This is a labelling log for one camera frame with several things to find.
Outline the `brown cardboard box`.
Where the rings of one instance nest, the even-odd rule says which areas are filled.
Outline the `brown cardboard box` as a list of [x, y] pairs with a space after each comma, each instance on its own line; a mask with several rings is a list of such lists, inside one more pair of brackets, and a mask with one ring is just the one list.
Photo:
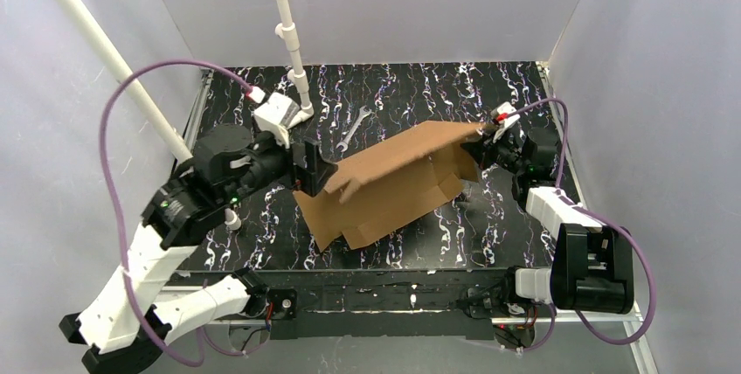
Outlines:
[[344, 158], [314, 197], [294, 199], [319, 251], [344, 238], [369, 246], [451, 202], [478, 164], [461, 145], [480, 138], [479, 122], [423, 121]]

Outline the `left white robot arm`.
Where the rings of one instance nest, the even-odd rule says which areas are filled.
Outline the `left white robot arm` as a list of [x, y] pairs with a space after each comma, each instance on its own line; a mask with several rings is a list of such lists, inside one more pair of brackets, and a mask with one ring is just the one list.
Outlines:
[[337, 172], [317, 142], [282, 146], [267, 131], [219, 125], [197, 140], [142, 212], [142, 221], [115, 273], [84, 311], [63, 317], [70, 343], [84, 344], [91, 373], [139, 373], [177, 338], [228, 315], [268, 321], [291, 317], [284, 291], [272, 292], [242, 268], [172, 301], [158, 295], [180, 264], [225, 220], [225, 211], [273, 183], [317, 195]]

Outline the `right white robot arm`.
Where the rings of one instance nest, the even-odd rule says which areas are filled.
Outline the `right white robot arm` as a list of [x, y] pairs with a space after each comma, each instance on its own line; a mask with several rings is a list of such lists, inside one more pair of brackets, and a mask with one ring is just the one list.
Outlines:
[[556, 186], [557, 135], [535, 128], [519, 142], [512, 130], [485, 134], [461, 147], [481, 169], [513, 176], [513, 197], [555, 241], [550, 267], [510, 267], [502, 303], [542, 302], [556, 308], [625, 314], [633, 306], [632, 248], [613, 228], [585, 215]]

